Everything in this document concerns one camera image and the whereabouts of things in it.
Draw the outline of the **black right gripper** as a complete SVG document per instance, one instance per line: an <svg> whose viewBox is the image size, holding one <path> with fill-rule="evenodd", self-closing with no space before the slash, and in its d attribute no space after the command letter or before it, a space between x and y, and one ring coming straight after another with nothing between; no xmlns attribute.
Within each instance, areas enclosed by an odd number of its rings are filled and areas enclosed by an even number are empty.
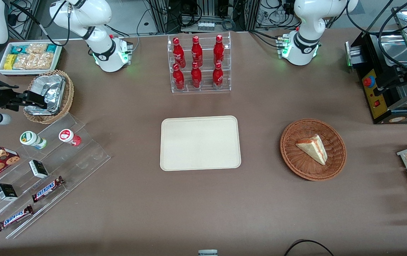
<svg viewBox="0 0 407 256"><path fill-rule="evenodd" d="M13 89L0 89L0 108L19 111L20 106L31 106L47 108L44 96L31 91L24 91L22 94Z"/></svg>

